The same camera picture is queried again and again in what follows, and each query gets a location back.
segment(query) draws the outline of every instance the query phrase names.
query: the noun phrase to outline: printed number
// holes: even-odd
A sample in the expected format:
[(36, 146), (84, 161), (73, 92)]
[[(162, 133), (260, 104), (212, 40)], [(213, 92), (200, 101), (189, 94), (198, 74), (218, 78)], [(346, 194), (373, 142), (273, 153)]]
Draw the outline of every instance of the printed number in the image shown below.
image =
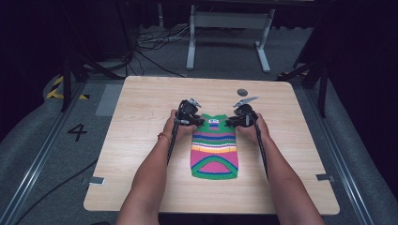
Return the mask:
[(84, 125), (83, 125), (83, 124), (80, 124), (80, 125), (78, 125), (78, 126), (72, 128), (72, 129), (70, 129), (70, 130), (68, 131), (68, 133), (77, 134), (76, 139), (75, 139), (75, 142), (78, 142), (78, 141), (79, 141), (80, 135), (87, 133), (87, 131), (84, 131), (83, 128), (84, 128)]

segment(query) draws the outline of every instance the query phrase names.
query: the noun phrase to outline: pink stripe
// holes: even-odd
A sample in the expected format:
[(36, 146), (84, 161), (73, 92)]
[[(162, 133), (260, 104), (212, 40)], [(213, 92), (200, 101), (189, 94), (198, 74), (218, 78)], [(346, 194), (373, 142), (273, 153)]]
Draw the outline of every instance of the pink stripe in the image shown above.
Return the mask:
[(191, 150), (191, 167), (193, 165), (195, 165), (196, 163), (198, 163), (200, 160), (202, 160), (202, 158), (206, 158), (209, 156), (219, 156), (219, 157), (225, 158), (226, 160), (228, 160), (232, 164), (234, 164), (236, 167), (238, 166), (237, 152), (214, 154), (214, 153), (205, 153), (205, 152)]
[(222, 165), (220, 162), (210, 162), (202, 167), (200, 172), (207, 172), (207, 173), (228, 173), (230, 172), (228, 168)]

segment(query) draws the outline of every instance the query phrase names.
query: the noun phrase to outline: light wood surface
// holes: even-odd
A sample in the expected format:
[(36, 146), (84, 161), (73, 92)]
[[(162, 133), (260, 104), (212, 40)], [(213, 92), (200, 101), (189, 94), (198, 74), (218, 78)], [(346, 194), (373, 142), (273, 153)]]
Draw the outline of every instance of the light wood surface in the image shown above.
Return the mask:
[[(325, 173), (293, 88), (287, 82), (215, 79), (128, 77), (124, 83), (94, 176), (103, 186), (91, 185), (84, 201), (87, 210), (118, 211), (133, 176), (157, 141), (166, 119), (183, 99), (195, 98), (198, 113), (233, 116), (232, 106), (244, 97), (262, 113), (271, 137), (307, 188), (322, 215), (340, 208)], [(191, 175), (191, 136), (175, 145), (168, 166), (161, 212), (274, 214), (268, 181), (258, 147), (237, 132), (237, 179), (206, 180)]]

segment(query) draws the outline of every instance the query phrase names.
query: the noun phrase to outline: striped sweater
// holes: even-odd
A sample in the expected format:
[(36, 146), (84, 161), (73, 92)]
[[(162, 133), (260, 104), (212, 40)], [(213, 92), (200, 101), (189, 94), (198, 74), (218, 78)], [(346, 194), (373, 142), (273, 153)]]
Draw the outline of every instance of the striped sweater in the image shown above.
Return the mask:
[(237, 178), (237, 145), (234, 127), (226, 127), (226, 115), (202, 114), (205, 123), (192, 134), (191, 172), (198, 178)]

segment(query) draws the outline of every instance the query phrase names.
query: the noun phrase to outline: gray carpet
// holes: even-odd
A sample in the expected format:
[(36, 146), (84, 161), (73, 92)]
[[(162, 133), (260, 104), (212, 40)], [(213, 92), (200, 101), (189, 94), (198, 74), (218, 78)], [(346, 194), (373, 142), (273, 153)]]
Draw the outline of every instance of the gray carpet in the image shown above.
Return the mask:
[[(272, 81), (279, 73), (292, 70), (292, 65), (310, 34), (310, 29), (271, 30), (266, 44), (266, 54), (271, 67), (269, 74), (262, 72), (253, 47), (256, 37), (260, 35), (257, 31), (246, 30), (238, 36), (220, 31), (202, 32), (197, 37), (193, 71), (185, 69), (188, 54), (186, 40), (168, 44), (160, 50), (143, 53), (163, 67), (192, 78)], [(140, 60), (140, 62), (133, 60), (130, 63), (135, 73), (141, 74), (143, 68), (145, 76), (175, 76), (154, 66), (141, 55), (135, 55)], [(128, 75), (134, 74), (131, 68), (127, 67)], [(124, 68), (117, 70), (116, 73), (126, 75)], [(53, 82), (49, 81), (47, 88), (52, 84)], [(53, 152), (17, 218), (43, 194), (99, 156), (121, 84), (110, 81), (101, 74), (91, 76), (83, 92), (90, 95), (90, 99), (78, 100), (74, 106), (66, 124), (62, 127)], [(328, 224), (360, 224), (336, 166), (330, 158), (326, 138), (315, 119), (317, 112), (312, 110), (310, 101), (305, 95), (306, 91), (300, 86), (295, 86), (294, 89), (325, 169), (335, 179), (331, 185), (341, 211), (336, 216), (327, 216), (324, 219)], [(0, 212), (6, 209), (24, 172), (44, 142), (61, 104), (60, 99), (47, 99), (0, 143)], [(369, 158), (331, 85), (327, 95), (327, 121), (337, 143), (344, 150), (344, 159), (354, 174), (375, 224), (396, 224), (397, 201)], [(75, 142), (76, 135), (68, 134), (68, 131), (79, 124), (84, 125), (87, 133)], [(50, 194), (23, 219), (21, 224), (92, 224), (101, 221), (114, 224), (117, 212), (89, 212), (83, 208), (87, 185), (82, 185), (81, 182), (84, 178), (90, 177), (93, 171), (94, 167)]]

